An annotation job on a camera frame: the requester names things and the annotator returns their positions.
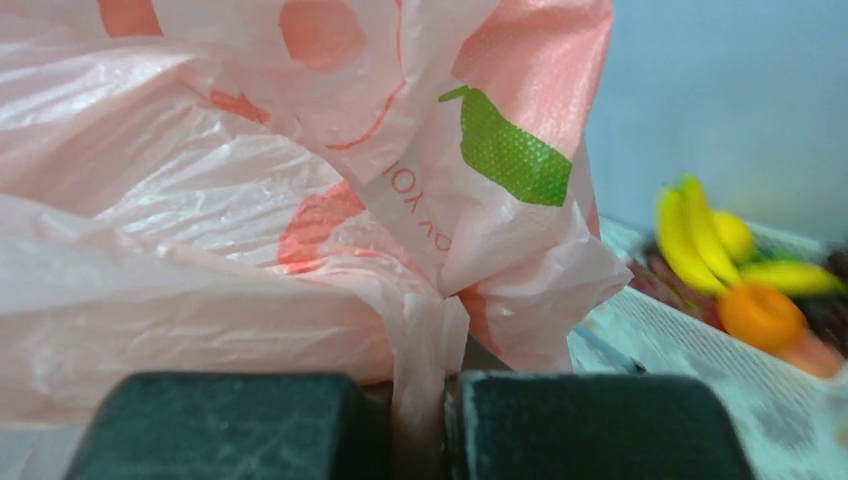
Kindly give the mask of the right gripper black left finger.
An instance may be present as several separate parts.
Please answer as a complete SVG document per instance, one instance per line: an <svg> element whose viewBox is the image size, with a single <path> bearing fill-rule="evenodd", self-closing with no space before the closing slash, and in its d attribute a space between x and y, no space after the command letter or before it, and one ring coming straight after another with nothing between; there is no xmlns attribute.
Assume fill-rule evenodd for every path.
<svg viewBox="0 0 848 480"><path fill-rule="evenodd" d="M69 479L387 479L390 409L341 373L147 372L98 407Z"/></svg>

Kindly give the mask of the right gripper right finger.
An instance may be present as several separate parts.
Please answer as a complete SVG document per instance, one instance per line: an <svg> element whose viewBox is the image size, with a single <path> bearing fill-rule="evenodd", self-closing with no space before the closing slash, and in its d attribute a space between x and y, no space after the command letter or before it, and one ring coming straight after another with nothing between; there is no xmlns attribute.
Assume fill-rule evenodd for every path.
<svg viewBox="0 0 848 480"><path fill-rule="evenodd" d="M445 388L455 479L752 479L696 384L465 371Z"/></svg>

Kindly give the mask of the pink plastic grocery bag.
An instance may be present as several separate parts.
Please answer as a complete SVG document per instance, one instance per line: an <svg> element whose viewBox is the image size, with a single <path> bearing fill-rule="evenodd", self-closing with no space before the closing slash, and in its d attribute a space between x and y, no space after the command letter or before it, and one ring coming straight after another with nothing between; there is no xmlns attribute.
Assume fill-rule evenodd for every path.
<svg viewBox="0 0 848 480"><path fill-rule="evenodd" d="M473 337L567 372L629 279L585 128L608 1L5 1L1 425L143 370L393 387L436 473Z"/></svg>

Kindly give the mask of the yellow banana bunch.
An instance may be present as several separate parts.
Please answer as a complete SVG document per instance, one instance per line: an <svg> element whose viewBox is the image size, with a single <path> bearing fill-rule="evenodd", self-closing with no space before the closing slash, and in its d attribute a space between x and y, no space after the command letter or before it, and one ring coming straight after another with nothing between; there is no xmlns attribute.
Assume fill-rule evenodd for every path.
<svg viewBox="0 0 848 480"><path fill-rule="evenodd" d="M655 240L671 270L696 291L722 296L740 280L719 240L703 186L690 173L658 194Z"/></svg>

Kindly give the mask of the orange fruit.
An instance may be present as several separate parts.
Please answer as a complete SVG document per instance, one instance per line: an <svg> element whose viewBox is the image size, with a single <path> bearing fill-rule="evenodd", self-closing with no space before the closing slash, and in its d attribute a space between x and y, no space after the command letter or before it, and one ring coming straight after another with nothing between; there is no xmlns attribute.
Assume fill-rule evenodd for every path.
<svg viewBox="0 0 848 480"><path fill-rule="evenodd" d="M770 354L794 347L808 330L806 317L781 291L740 283L719 298L719 320L737 340Z"/></svg>

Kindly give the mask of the single yellow banana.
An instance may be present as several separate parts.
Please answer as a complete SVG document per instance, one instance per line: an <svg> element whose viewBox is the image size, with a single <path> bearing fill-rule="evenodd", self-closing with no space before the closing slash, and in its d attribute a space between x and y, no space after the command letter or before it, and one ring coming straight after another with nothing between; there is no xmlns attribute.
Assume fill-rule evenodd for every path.
<svg viewBox="0 0 848 480"><path fill-rule="evenodd" d="M824 267L797 260L770 260L739 268L748 282L771 286L789 297L843 294L846 284Z"/></svg>

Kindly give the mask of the dark red grapes bunch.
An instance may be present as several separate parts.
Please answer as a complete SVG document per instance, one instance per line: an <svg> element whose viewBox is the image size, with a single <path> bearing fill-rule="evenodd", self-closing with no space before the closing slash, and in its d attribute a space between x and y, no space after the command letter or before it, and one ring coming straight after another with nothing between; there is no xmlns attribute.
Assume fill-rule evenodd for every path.
<svg viewBox="0 0 848 480"><path fill-rule="evenodd" d="M847 247L832 250L825 269L847 283ZM824 343L847 357L847 294L836 293L800 299L797 305L805 314L809 327Z"/></svg>

